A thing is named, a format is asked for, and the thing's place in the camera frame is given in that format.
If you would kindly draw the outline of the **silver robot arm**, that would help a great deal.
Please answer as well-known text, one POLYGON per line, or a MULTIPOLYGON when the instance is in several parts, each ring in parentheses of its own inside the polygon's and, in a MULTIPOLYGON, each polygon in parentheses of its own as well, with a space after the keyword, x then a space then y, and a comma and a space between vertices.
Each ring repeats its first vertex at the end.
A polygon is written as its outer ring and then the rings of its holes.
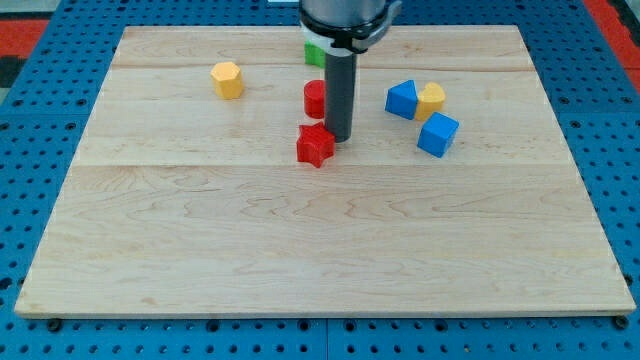
POLYGON ((378 43, 401 13, 402 2, 301 0, 300 24, 307 41, 337 57, 359 55, 378 43))

